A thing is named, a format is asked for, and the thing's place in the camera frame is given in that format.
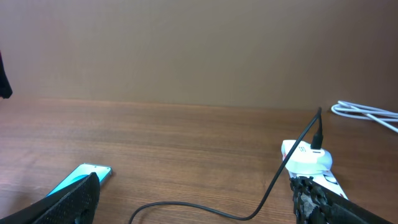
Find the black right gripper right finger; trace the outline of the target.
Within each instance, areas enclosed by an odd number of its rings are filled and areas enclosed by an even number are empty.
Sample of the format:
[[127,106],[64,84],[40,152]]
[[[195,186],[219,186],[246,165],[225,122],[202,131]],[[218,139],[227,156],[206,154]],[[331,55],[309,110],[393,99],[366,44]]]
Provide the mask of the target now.
[[392,224],[316,183],[312,177],[290,179],[297,224]]

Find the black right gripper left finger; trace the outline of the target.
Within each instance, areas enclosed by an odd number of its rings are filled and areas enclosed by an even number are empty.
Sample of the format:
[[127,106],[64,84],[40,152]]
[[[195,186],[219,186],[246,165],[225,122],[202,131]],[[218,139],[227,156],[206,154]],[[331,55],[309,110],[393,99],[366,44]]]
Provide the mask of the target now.
[[100,199],[96,173],[1,219],[1,224],[92,224]]

